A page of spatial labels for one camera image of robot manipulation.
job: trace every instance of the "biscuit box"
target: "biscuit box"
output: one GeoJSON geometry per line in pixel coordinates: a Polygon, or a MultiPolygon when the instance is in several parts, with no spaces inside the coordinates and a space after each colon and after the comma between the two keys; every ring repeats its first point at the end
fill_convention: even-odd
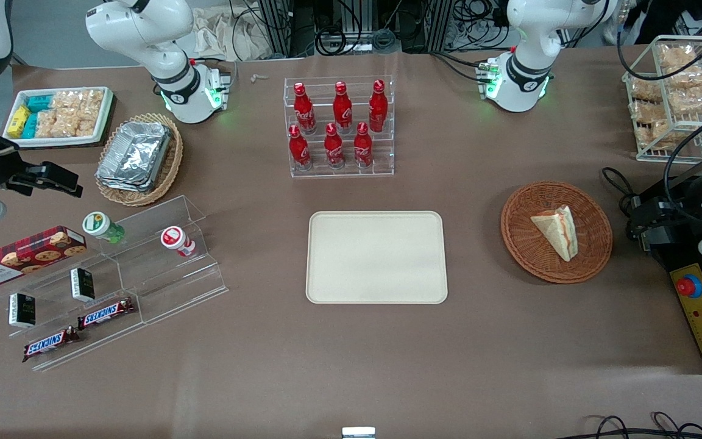
{"type": "Polygon", "coordinates": [[[0,247],[0,285],[86,250],[83,235],[64,226],[0,247]]]}

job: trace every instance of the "white tray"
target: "white tray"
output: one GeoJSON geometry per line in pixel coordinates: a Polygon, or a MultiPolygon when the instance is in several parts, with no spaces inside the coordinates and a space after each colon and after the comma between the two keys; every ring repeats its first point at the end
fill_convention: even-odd
{"type": "Polygon", "coordinates": [[[307,246],[310,302],[437,305],[449,295],[436,212],[316,212],[307,246]]]}
{"type": "Polygon", "coordinates": [[[110,114],[110,107],[112,106],[112,90],[110,90],[108,87],[102,87],[102,86],[95,86],[95,87],[70,87],[70,88],[43,88],[41,90],[24,90],[24,91],[19,91],[18,94],[15,97],[15,102],[12,103],[12,108],[10,109],[10,114],[7,117],[7,124],[5,125],[4,131],[2,133],[2,137],[5,137],[5,139],[9,139],[11,141],[14,141],[17,143],[21,149],[28,149],[28,148],[41,148],[41,149],[49,149],[49,148],[60,148],[60,147],[67,147],[67,146],[76,146],[76,145],[87,145],[87,144],[94,144],[97,143],[101,140],[103,134],[105,133],[105,127],[107,125],[107,120],[108,120],[108,115],[110,114]],[[39,96],[39,95],[53,95],[57,91],[65,91],[65,90],[71,90],[71,91],[81,91],[86,88],[98,88],[103,91],[105,91],[105,96],[102,98],[102,106],[99,109],[99,116],[97,116],[97,124],[96,127],[94,128],[94,133],[90,136],[81,136],[81,137],[53,137],[53,138],[34,138],[34,139],[19,139],[19,138],[13,138],[8,135],[7,133],[7,127],[9,126],[9,123],[12,120],[12,116],[15,114],[15,110],[17,110],[18,107],[21,106],[21,104],[25,105],[27,102],[27,99],[30,98],[31,96],[39,96]]]}

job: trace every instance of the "emergency stop button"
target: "emergency stop button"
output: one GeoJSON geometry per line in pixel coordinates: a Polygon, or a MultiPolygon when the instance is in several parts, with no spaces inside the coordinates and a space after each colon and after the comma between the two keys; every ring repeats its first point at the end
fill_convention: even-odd
{"type": "Polygon", "coordinates": [[[693,274],[686,274],[676,281],[676,290],[688,298],[699,298],[702,295],[702,283],[693,274]]]}

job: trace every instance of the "round wicker basket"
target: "round wicker basket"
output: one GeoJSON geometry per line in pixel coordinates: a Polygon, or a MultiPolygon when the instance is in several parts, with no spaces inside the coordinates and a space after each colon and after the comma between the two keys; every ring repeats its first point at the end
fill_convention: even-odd
{"type": "MultiPolygon", "coordinates": [[[[156,186],[154,187],[153,191],[150,192],[122,191],[120,189],[113,189],[111,187],[103,186],[99,180],[97,180],[97,186],[99,187],[99,191],[101,191],[102,195],[112,202],[129,206],[148,205],[163,197],[169,190],[169,187],[172,186],[175,178],[178,176],[178,168],[180,167],[180,161],[183,158],[183,139],[180,138],[180,133],[178,132],[178,127],[176,127],[175,123],[168,119],[168,117],[162,116],[161,114],[142,114],[139,116],[134,116],[126,122],[158,122],[165,127],[169,127],[169,130],[172,131],[172,137],[170,138],[167,146],[167,154],[164,157],[164,162],[161,165],[161,171],[159,172],[158,178],[156,178],[156,186]]],[[[108,141],[105,143],[105,148],[102,150],[101,157],[99,158],[100,163],[105,158],[115,134],[119,132],[121,127],[123,127],[123,123],[119,125],[118,128],[115,128],[115,132],[109,136],[108,141]]]]}
{"type": "Polygon", "coordinates": [[[525,270],[555,284],[577,284],[594,277],[608,263],[613,236],[608,217],[579,188],[558,181],[539,181],[519,187],[505,203],[500,223],[503,241],[525,270]],[[579,252],[565,262],[530,220],[544,210],[568,205],[579,252]]]}

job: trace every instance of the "red bottle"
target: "red bottle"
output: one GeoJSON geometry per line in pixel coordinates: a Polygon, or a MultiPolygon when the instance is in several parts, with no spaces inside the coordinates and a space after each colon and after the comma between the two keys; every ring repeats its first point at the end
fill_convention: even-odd
{"type": "Polygon", "coordinates": [[[302,137],[300,128],[296,125],[289,127],[289,150],[292,152],[294,164],[297,170],[307,171],[313,167],[313,161],[310,160],[310,151],[307,148],[307,140],[302,137]]]}
{"type": "Polygon", "coordinates": [[[338,128],[334,123],[327,123],[324,148],[327,150],[327,162],[330,168],[339,170],[346,165],[346,159],[343,157],[343,139],[338,135],[338,128]]]}
{"type": "Polygon", "coordinates": [[[346,94],[346,83],[338,81],[335,83],[335,101],[332,102],[332,110],[335,112],[335,123],[340,134],[351,133],[351,99],[346,94]]]}
{"type": "Polygon", "coordinates": [[[353,158],[362,169],[373,164],[373,139],[367,133],[367,123],[359,122],[356,126],[356,137],[353,139],[353,158]]]}
{"type": "Polygon", "coordinates": [[[310,135],[316,132],[316,115],[313,112],[313,103],[305,93],[305,84],[298,82],[294,84],[294,112],[297,115],[297,122],[300,123],[300,130],[310,135]]]}
{"type": "Polygon", "coordinates": [[[370,130],[380,133],[386,124],[389,102],[384,95],[384,81],[377,79],[373,83],[373,97],[370,98],[370,130]]]}

